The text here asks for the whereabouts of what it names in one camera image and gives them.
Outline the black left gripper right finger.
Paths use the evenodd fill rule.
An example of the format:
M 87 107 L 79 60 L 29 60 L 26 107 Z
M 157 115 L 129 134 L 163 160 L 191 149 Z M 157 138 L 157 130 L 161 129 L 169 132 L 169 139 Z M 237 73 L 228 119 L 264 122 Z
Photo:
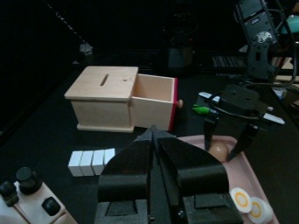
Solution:
M 154 129 L 154 145 L 171 223 L 244 224 L 222 162 L 165 130 Z

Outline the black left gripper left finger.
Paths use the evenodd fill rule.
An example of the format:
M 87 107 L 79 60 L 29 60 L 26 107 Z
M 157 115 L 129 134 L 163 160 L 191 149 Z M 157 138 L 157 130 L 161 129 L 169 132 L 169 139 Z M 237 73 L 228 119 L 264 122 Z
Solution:
M 150 224 L 154 134 L 146 132 L 110 159 L 98 180 L 95 224 Z

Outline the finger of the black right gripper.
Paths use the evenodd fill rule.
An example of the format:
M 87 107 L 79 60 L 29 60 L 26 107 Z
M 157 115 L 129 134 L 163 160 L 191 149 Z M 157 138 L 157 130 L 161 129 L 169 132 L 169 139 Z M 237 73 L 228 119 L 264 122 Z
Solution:
M 260 132 L 260 127 L 256 124 L 249 124 L 238 138 L 238 142 L 229 153 L 228 160 L 233 160 L 242 151 L 245 151 L 253 144 L 254 138 Z
M 205 134 L 205 150 L 209 151 L 212 148 L 212 139 L 214 136 L 214 131 L 217 129 L 220 119 L 216 117 L 208 117 L 203 124 L 203 134 Z

